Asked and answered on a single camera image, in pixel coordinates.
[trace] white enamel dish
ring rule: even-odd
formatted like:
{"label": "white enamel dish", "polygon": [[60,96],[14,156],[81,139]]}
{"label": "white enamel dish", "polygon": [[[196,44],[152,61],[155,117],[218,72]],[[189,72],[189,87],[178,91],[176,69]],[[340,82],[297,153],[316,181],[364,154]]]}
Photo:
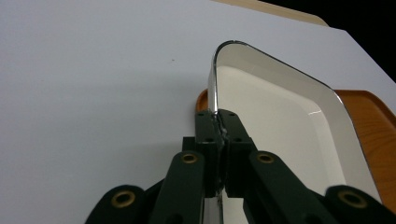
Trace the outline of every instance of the white enamel dish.
{"label": "white enamel dish", "polygon": [[[312,77],[254,49],[229,41],[215,53],[208,103],[238,114],[259,150],[274,152],[313,191],[349,185],[379,199],[352,121],[336,93]],[[224,222],[238,207],[224,201]]]}

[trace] white table surface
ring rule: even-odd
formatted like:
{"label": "white table surface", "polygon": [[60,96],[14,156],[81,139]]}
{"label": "white table surface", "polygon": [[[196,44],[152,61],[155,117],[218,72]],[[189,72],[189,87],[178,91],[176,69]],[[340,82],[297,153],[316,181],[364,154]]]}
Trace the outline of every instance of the white table surface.
{"label": "white table surface", "polygon": [[83,223],[109,189],[163,178],[230,39],[396,111],[345,31],[211,1],[2,1],[0,223]]}

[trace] brass screw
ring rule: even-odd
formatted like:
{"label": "brass screw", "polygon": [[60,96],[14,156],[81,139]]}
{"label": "brass screw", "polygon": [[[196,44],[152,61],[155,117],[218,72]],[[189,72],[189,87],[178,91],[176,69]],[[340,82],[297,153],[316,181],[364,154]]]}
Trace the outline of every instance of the brass screw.
{"label": "brass screw", "polygon": [[111,205],[116,208],[123,208],[131,205],[136,196],[129,190],[123,190],[116,193],[111,199]]}
{"label": "brass screw", "polygon": [[195,155],[192,154],[192,153],[183,155],[183,156],[181,157],[181,159],[183,160],[184,163],[187,163],[187,164],[195,163],[196,161],[198,161],[198,157],[195,156]]}
{"label": "brass screw", "polygon": [[368,205],[364,198],[352,190],[341,190],[338,192],[338,198],[343,203],[346,203],[354,208],[365,208]]}
{"label": "brass screw", "polygon": [[274,162],[274,158],[266,153],[260,153],[257,155],[257,160],[262,162],[262,163],[273,163]]}

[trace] wooden tray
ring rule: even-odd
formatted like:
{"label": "wooden tray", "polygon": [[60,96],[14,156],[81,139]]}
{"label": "wooden tray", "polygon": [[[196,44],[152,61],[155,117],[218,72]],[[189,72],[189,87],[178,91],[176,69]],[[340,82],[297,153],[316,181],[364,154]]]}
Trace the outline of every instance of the wooden tray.
{"label": "wooden tray", "polygon": [[[396,213],[396,117],[368,91],[336,91],[352,118],[382,203]],[[207,90],[195,110],[207,109]]]}

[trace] orange tray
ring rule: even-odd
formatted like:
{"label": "orange tray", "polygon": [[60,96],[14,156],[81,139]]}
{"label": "orange tray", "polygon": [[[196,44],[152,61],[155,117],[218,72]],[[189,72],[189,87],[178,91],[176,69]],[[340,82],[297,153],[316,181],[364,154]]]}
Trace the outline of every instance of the orange tray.
{"label": "orange tray", "polygon": [[[382,203],[396,214],[396,117],[368,91],[336,91],[352,118]],[[195,110],[207,109],[207,90]]]}

